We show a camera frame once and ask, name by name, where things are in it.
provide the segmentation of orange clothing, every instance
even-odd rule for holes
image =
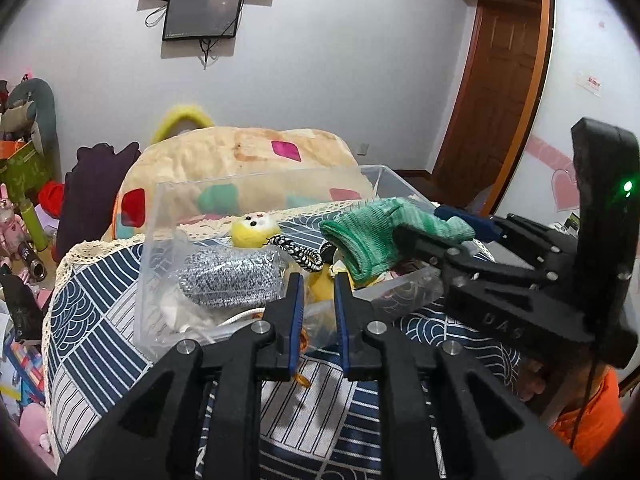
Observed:
[[[622,421],[619,394],[616,373],[609,370],[598,393],[587,404],[578,428],[574,453],[583,465],[587,465],[600,452]],[[579,412],[580,410],[575,410],[563,413],[551,426],[551,431],[567,445],[571,442],[574,423]]]

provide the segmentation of yellow fuzzy handle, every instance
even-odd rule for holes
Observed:
[[[171,129],[182,121],[191,121],[198,128],[215,126],[211,118],[196,105],[177,105],[171,108],[162,118],[160,126],[151,137],[151,144],[156,144],[169,137]]]

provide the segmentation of black screen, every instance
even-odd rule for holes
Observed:
[[[163,39],[232,38],[239,11],[240,0],[169,0]]]

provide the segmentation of green bottle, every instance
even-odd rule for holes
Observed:
[[[49,239],[44,234],[36,210],[33,208],[31,200],[23,198],[20,200],[20,216],[24,220],[24,224],[27,226],[33,245],[35,245],[37,251],[44,251],[49,245]]]

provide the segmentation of floor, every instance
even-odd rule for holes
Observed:
[[[403,179],[429,200],[439,203],[445,202],[443,192],[428,176],[404,176]]]

